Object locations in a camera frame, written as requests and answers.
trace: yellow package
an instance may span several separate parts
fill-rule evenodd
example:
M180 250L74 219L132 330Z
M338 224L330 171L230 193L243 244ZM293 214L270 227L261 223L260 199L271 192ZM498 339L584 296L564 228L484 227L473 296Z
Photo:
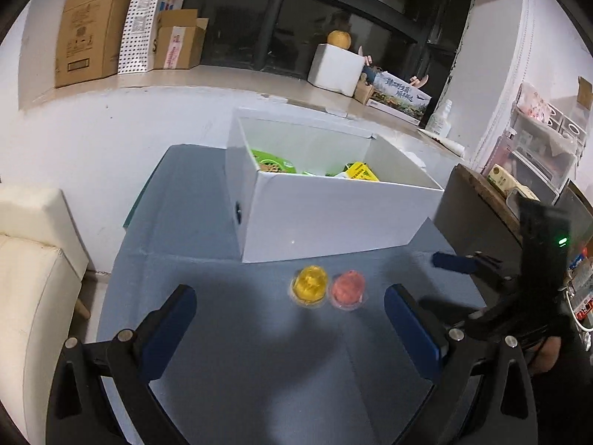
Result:
M379 182L379 179L376 177L376 175L373 174L372 170L370 170L367 164L364 164L363 162L355 162L352 164L346 170L346 174L351 179Z

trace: white plastic bottle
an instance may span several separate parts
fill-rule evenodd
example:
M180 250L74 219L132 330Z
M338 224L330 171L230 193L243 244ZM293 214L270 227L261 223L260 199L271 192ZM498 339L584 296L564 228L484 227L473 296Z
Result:
M453 102L445 100L445 103L441 103L439 108L431 115L426 124L426 130L437 134L440 137L447 137L451 130L451 124L447 121L449 112L451 112L451 106Z

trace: wooden leg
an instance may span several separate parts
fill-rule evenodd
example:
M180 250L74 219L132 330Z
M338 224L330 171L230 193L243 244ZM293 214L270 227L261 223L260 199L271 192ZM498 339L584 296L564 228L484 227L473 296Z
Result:
M91 317L90 311L87 310L87 307L82 304L80 299L76 300L76 303L74 304L74 311L82 316L85 320L89 320Z

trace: open white box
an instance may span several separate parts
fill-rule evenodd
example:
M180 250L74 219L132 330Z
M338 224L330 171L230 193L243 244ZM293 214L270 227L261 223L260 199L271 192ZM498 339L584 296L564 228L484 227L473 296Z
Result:
M319 176L262 172L251 149ZM367 163L381 182L325 177L355 161ZM434 216L443 194L429 175L372 132L255 112L233 119L225 175L244 262L408 244Z

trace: cream sofa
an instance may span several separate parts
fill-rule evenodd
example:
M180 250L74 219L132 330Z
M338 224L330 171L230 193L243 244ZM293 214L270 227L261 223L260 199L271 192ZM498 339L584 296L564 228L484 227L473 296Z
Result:
M31 445L87 264L60 190L0 184L0 400Z

